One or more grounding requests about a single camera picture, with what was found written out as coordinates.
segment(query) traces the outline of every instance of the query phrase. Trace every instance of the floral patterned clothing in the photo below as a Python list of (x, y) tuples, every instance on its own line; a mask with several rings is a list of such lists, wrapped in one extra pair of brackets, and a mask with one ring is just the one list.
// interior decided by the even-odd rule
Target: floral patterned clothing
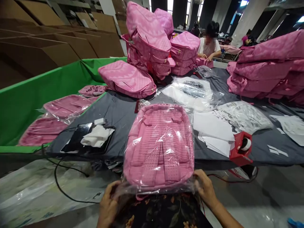
[(114, 228), (182, 227), (212, 228), (191, 193), (149, 195), (131, 198), (115, 218)]

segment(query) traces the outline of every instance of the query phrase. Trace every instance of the hand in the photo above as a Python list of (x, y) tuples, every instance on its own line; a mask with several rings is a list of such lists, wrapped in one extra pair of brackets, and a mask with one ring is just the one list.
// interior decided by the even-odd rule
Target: hand
[(100, 208), (97, 227), (110, 227), (114, 221), (117, 213), (118, 198), (112, 197), (112, 189), (114, 186), (117, 186), (120, 183), (121, 181), (117, 180), (107, 186), (101, 202), (99, 203)]
[(212, 58), (213, 58), (213, 54), (211, 54), (211, 55), (207, 58), (207, 61), (208, 61), (208, 62), (211, 62), (211, 61), (212, 61)]
[(201, 54), (201, 58), (207, 59), (207, 55), (206, 54)]
[(202, 182), (202, 186), (199, 184), (199, 181), (197, 179), (194, 182), (199, 196), (209, 208), (215, 208), (219, 201), (216, 198), (211, 180), (201, 169), (195, 170), (193, 174)]

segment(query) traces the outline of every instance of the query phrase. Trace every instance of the floor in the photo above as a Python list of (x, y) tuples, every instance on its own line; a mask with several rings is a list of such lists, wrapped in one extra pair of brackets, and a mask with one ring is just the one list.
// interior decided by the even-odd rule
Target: floor
[[(228, 177), (224, 171), (218, 173)], [(304, 169), (301, 166), (260, 167), (258, 177), (249, 184), (228, 184), (216, 177), (211, 179), (218, 199), (246, 228), (288, 227), (288, 218), (304, 222)], [(212, 226), (221, 227), (206, 206), (205, 211)], [(29, 227), (87, 228), (95, 227), (97, 219), (98, 205), (92, 205)]]

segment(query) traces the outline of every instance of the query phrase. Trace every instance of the black cable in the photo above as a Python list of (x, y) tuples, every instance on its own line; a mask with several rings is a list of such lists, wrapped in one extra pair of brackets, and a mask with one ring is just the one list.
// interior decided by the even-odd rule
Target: black cable
[(72, 168), (72, 167), (68, 167), (68, 166), (64, 166), (64, 165), (60, 165), (60, 164), (59, 164), (60, 162), (59, 162), (59, 163), (56, 163), (56, 162), (50, 160), (50, 159), (46, 156), (46, 154), (45, 154), (45, 152), (44, 152), (44, 147), (43, 147), (44, 144), (41, 145), (41, 151), (42, 151), (42, 155), (44, 156), (44, 158), (45, 158), (46, 160), (48, 160), (49, 162), (53, 163), (54, 165), (57, 165), (57, 166), (60, 166), (60, 167), (63, 167), (63, 168), (74, 169), (74, 170), (76, 170), (76, 171), (82, 173), (83, 175), (85, 175), (85, 177), (89, 177), (89, 174), (86, 174), (85, 172), (83, 172), (83, 171), (81, 171), (81, 170), (79, 170), (79, 169)]
[(79, 202), (79, 203), (94, 203), (94, 204), (99, 204), (99, 202), (93, 202), (93, 201), (81, 201), (81, 200), (76, 200), (76, 199), (73, 199), (72, 197), (70, 197), (68, 194), (66, 194), (62, 189), (61, 187), (59, 186), (59, 183), (58, 183), (58, 180), (57, 180), (57, 174), (56, 174), (56, 171), (57, 171), (57, 168), (58, 166), (61, 166), (59, 163), (63, 160), (63, 158), (61, 158), (61, 160), (58, 162), (58, 164), (56, 164), (56, 167), (55, 167), (55, 170), (54, 170), (54, 178), (55, 178), (55, 182), (56, 182), (56, 185), (59, 189), (59, 191), (61, 191), (62, 194), (64, 194), (67, 198), (69, 198), (70, 200), (72, 201), (75, 201), (75, 202)]

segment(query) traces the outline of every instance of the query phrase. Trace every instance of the white shirt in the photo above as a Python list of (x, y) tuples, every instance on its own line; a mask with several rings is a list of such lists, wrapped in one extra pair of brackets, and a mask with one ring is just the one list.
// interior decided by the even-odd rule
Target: white shirt
[(212, 40), (208, 45), (205, 44), (205, 38), (200, 39), (199, 54), (205, 54), (209, 57), (212, 53), (221, 50), (218, 40)]

